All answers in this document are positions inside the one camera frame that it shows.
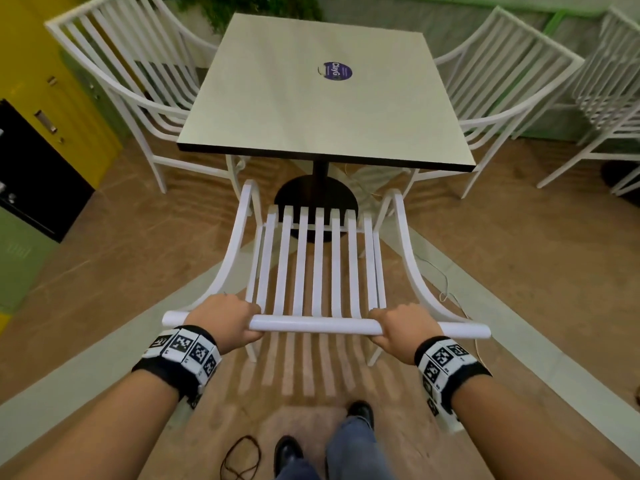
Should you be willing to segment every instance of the black cable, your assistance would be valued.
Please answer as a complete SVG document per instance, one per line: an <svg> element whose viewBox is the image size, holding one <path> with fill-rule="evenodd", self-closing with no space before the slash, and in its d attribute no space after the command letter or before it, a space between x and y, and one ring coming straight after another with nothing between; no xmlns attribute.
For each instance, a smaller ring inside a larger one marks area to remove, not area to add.
<svg viewBox="0 0 640 480"><path fill-rule="evenodd" d="M240 473L238 473L238 472L236 472L235 469L229 467L227 462L229 460L229 456L231 456L231 453L233 453L233 451L236 449L236 446L238 446L244 440L251 441L251 443L253 443L255 445L255 447L258 448L258 461L256 462L256 464L254 466L252 466L250 468L247 468L246 470L243 470ZM234 445L231 448L229 448L229 451L227 451L227 454L225 455L225 459L222 460L222 464L220 464L220 480L224 480L224 477L222 475L224 470L227 470L228 472L233 473L233 475L236 476L236 478L234 480L253 480L253 477L258 472L258 467L260 466L260 460L262 460L262 450L260 449L260 445L258 444L258 441L251 435L243 436L238 441L236 441L236 443L234 443ZM250 472L251 470L253 470L253 475L251 475L251 477L249 477L249 478L244 478L243 475L245 473Z"/></svg>

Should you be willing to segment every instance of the yellow door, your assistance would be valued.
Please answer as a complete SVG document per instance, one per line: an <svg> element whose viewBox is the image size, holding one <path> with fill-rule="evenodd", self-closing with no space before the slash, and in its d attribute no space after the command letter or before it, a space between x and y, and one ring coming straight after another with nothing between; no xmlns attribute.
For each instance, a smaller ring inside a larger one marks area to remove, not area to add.
<svg viewBox="0 0 640 480"><path fill-rule="evenodd" d="M62 63L62 48L43 25L46 19L79 3L3 0L0 39L7 43L3 46L0 97L97 188L121 145ZM36 118L38 112L50 120L55 131Z"/></svg>

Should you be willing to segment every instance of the black and white wristband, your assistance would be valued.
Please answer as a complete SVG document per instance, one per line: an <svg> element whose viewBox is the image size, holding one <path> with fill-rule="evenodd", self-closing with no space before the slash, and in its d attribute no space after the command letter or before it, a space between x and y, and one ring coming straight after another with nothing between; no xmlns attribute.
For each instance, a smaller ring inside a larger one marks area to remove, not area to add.
<svg viewBox="0 0 640 480"><path fill-rule="evenodd" d="M155 374L195 407L220 361L209 332L196 325L182 325L158 335L131 371L143 369Z"/></svg>
<svg viewBox="0 0 640 480"><path fill-rule="evenodd" d="M491 375L455 340L444 336L423 342L415 352L414 361L422 374L425 391L437 407L450 415L453 414L451 398L464 382L480 374Z"/></svg>

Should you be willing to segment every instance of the right hand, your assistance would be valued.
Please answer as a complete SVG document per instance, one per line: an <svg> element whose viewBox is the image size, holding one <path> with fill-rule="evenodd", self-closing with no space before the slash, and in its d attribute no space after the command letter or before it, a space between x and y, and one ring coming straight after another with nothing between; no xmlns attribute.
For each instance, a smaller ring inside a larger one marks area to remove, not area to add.
<svg viewBox="0 0 640 480"><path fill-rule="evenodd" d="M438 322L420 305L400 305L394 310L374 308L369 312L382 326L382 335L371 341L388 354L409 365L418 347L427 339L443 335Z"/></svg>

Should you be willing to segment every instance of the left hand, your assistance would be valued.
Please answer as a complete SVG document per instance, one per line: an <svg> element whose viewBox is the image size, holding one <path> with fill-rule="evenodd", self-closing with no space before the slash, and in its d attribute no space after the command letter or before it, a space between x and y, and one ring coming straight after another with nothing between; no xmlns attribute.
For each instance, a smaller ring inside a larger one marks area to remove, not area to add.
<svg viewBox="0 0 640 480"><path fill-rule="evenodd" d="M260 306L238 298L234 294L215 294L208 297L188 314L185 325L197 325L215 339L220 355L244 347L263 336L261 331L249 330L249 322L260 313Z"/></svg>

